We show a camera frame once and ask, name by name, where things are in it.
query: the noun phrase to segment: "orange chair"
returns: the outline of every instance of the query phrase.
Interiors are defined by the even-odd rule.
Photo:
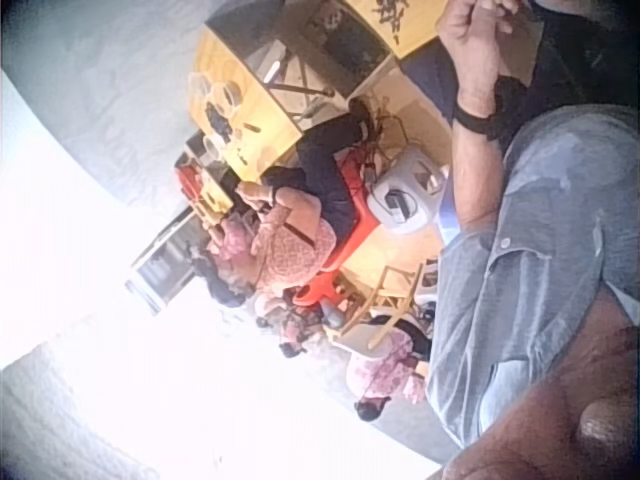
[[[367,189],[360,178],[360,166],[364,163],[364,146],[353,149],[344,159],[341,168],[342,176],[351,192],[351,199],[356,207],[356,224],[349,235],[349,238],[338,246],[329,256],[322,267],[323,272],[333,272],[338,270],[342,264],[355,252],[362,242],[364,242],[371,232],[373,232],[380,222],[373,216],[367,206]]]
[[[333,305],[339,305],[345,297],[336,291],[338,270],[362,245],[371,232],[380,225],[378,219],[371,214],[369,207],[367,207],[367,190],[360,178],[360,166],[364,163],[365,148],[365,146],[361,146],[349,152],[341,168],[342,176],[349,187],[356,208],[356,224],[349,238],[329,256],[321,272],[296,293],[293,297],[294,305],[310,306],[322,298],[327,298]]]
[[[293,304],[299,307],[310,307],[326,298],[332,305],[340,305],[346,296],[338,292],[336,283],[339,273],[338,270],[318,273],[307,285],[296,292]]]

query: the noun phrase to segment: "hand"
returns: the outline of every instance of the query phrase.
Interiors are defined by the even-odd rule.
[[[458,75],[458,103],[472,115],[488,117],[495,110],[501,60],[496,33],[512,32],[504,17],[517,11],[517,0],[449,0],[438,20],[438,35]]]
[[[236,192],[245,202],[247,200],[268,202],[271,198],[271,187],[255,182],[240,182],[236,187]]]

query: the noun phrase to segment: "person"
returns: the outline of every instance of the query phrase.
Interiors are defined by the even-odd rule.
[[[283,291],[308,283],[353,229],[355,206],[333,155],[372,132],[366,106],[352,100],[350,113],[307,130],[298,142],[301,169],[292,169],[289,176],[299,179],[301,189],[286,182],[238,185],[240,197],[256,211],[271,207],[262,214],[251,251],[235,256],[225,272],[235,291],[248,295],[257,290],[259,316],[284,306]]]
[[[389,315],[379,315],[367,324],[354,327],[351,335],[362,333],[368,340],[388,321]],[[347,366],[347,386],[359,398],[354,408],[365,422],[380,417],[386,404],[399,392],[412,403],[424,400],[424,378],[416,372],[416,366],[420,360],[429,361],[431,340],[419,327],[404,319],[397,321],[387,338],[385,356],[372,359],[354,351]]]
[[[231,290],[221,280],[218,266],[211,252],[198,245],[189,245],[187,250],[188,261],[193,268],[193,272],[196,277],[204,279],[211,298],[230,308],[244,304],[246,297]]]
[[[584,103],[638,107],[638,32],[629,25],[632,15],[625,15],[630,9],[624,8],[626,0],[616,3],[619,8],[598,1],[527,2],[527,16],[543,22],[542,35],[529,88],[510,76],[499,75],[496,81],[496,109],[502,116],[497,141],[503,153],[523,125],[556,108]],[[500,19],[498,30],[505,35],[513,27]],[[459,86],[441,39],[403,59],[401,68],[452,125]]]
[[[324,313],[320,305],[311,307],[294,307],[287,318],[280,324],[280,335],[284,340],[280,343],[280,351],[286,358],[295,358],[307,353],[305,342],[312,337],[324,337],[322,321]]]
[[[223,217],[218,225],[203,224],[203,228],[211,237],[207,250],[214,256],[218,267],[224,268],[225,262],[251,249],[251,235],[236,212]]]
[[[449,0],[438,22],[460,84],[452,170],[461,232],[440,257],[427,396],[465,448],[442,478],[631,478],[637,112],[551,111],[523,126],[503,159],[486,132],[497,24],[517,8]]]

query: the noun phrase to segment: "wall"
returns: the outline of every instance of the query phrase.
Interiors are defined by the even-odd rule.
[[[2,73],[0,368],[95,311],[163,226],[89,177]]]
[[[222,3],[3,1],[2,69],[91,177],[168,221],[182,201],[172,167],[197,129],[187,76]]]

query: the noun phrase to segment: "black hair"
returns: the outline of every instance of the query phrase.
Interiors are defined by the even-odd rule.
[[[356,402],[353,407],[356,409],[356,412],[358,413],[358,417],[360,417],[360,420],[362,420],[363,422],[373,422],[374,420],[377,420],[378,417],[380,417],[380,414],[382,413],[382,410],[384,409],[386,402],[384,402],[379,408],[371,403],[371,402],[367,402],[367,401],[363,401],[360,400],[359,402]]]
[[[258,328],[269,328],[271,326],[269,320],[264,317],[256,317],[256,325]]]
[[[238,308],[245,304],[247,297],[241,293],[233,292],[227,283],[216,275],[207,275],[207,289],[211,298],[220,305],[229,308]]]
[[[281,343],[279,347],[280,347],[280,350],[282,351],[282,354],[286,358],[294,358],[300,355],[301,353],[307,353],[307,351],[304,348],[300,348],[298,350],[293,348],[293,344],[290,342]]]
[[[211,258],[211,254],[198,248],[200,251],[199,258],[191,258],[190,263],[194,269],[196,276],[203,277],[207,282],[207,289],[211,298],[216,300],[220,305],[229,308],[238,308],[247,301],[247,297],[240,293],[233,292],[227,282],[220,278],[216,262]]]

